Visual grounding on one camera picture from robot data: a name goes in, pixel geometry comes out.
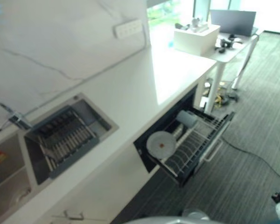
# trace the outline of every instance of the white box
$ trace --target white box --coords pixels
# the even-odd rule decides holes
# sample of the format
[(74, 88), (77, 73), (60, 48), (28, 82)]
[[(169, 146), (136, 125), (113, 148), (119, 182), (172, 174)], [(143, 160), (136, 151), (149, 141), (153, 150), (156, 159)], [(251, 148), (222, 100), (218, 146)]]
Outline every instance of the white box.
[(204, 53), (215, 47), (220, 26), (209, 25), (209, 29), (194, 33), (190, 29), (175, 29), (173, 45), (176, 50), (184, 51), (192, 55), (203, 56)]

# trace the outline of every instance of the open dishwasher drawer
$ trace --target open dishwasher drawer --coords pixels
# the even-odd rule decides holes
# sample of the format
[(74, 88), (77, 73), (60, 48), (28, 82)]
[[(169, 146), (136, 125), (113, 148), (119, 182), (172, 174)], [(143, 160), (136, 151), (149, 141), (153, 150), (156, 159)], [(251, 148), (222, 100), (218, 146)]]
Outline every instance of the open dishwasher drawer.
[[(232, 112), (218, 119), (194, 109), (194, 95), (195, 90), (188, 93), (134, 142), (148, 172), (159, 165), (181, 187), (204, 161), (214, 157), (222, 143), (220, 136), (234, 116)], [(197, 116), (197, 122), (192, 128), (176, 120), (181, 110)], [(176, 139), (176, 151), (169, 158), (154, 158), (147, 150), (147, 139), (157, 131), (169, 132)]]

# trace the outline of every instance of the power strip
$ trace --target power strip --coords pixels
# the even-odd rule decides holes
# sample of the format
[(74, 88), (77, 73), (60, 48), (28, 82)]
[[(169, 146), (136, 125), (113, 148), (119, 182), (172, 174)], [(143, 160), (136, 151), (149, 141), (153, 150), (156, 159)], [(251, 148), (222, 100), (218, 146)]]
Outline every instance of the power strip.
[(143, 30), (142, 21), (134, 20), (114, 27), (115, 36), (124, 39)]

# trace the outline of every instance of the floor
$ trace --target floor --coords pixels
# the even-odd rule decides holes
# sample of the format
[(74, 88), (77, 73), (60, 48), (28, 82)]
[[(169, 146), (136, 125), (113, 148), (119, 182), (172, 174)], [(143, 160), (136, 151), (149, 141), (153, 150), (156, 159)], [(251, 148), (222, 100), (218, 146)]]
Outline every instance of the floor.
[[(226, 68), (232, 80), (240, 63)], [(214, 111), (236, 111), (224, 133), (230, 143), (256, 153), (280, 173), (280, 35), (263, 33), (239, 86), (240, 100)], [(210, 163), (179, 188), (158, 171), (112, 224), (146, 216), (176, 216), (197, 208), (226, 224), (264, 224), (277, 219), (271, 195), (280, 178), (257, 157), (223, 144)]]

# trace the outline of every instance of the sink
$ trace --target sink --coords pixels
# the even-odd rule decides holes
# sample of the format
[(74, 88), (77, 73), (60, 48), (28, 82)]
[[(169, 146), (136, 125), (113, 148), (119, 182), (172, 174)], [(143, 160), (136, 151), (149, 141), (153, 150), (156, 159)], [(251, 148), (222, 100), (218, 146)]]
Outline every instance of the sink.
[(26, 166), (17, 134), (0, 143), (6, 154), (0, 163), (0, 216), (21, 202), (31, 192)]
[(0, 142), (0, 223), (118, 129), (83, 94), (34, 123)]
[(55, 179), (117, 128), (83, 94), (45, 115), (24, 137), (37, 184)]

